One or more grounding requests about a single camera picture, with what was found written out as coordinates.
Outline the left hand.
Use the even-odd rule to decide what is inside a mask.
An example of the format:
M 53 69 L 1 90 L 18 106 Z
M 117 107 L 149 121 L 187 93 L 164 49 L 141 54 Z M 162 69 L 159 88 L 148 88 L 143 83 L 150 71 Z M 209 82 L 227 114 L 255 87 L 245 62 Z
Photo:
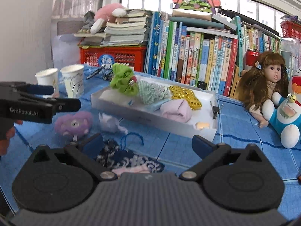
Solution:
M 22 124 L 22 120 L 12 120 L 1 117 L 1 147 L 0 154 L 1 156 L 7 153 L 10 139 L 15 135 L 14 124 Z

